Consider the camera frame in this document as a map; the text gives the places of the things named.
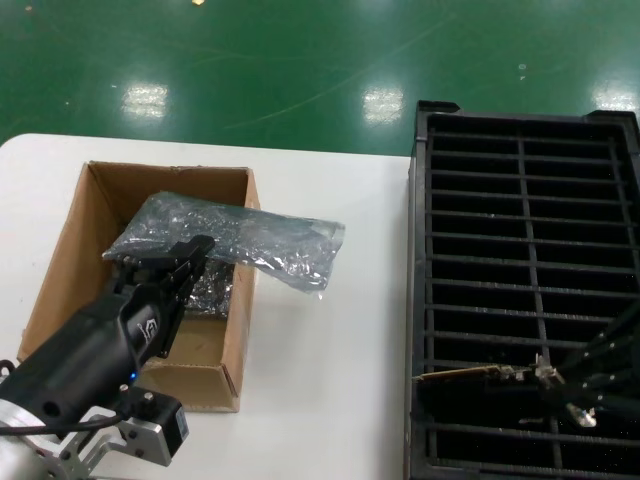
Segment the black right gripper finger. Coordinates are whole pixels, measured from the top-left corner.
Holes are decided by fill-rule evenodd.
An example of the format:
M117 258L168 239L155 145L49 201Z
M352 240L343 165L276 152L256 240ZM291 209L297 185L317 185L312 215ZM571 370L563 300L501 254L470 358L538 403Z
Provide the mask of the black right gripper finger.
M633 303L584 348L568 356L560 373L639 370L639 304Z
M638 415L639 367L604 362L545 366L544 400L568 415Z

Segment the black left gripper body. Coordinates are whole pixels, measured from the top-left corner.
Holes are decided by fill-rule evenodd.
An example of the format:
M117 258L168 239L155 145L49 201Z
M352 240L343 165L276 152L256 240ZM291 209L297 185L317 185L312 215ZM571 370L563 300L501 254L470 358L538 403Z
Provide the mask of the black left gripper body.
M67 435L117 423L82 422L93 407L121 400L142 366L160 352L168 325L168 282L111 287L72 317L9 375L1 399L35 424L3 435Z

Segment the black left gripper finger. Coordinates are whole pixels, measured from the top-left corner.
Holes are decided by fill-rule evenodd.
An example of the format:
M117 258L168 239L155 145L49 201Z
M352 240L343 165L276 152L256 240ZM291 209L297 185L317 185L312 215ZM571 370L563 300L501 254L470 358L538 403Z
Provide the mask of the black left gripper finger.
M168 277L170 281L167 307L168 327L161 342L160 358L167 358L169 356L180 324L184 318L186 304L202 273L203 262L188 260Z
M166 252L144 251L119 256L122 267L135 270L176 271L183 266L194 269L206 261L214 248L215 240L206 235L196 235L188 241L178 241Z

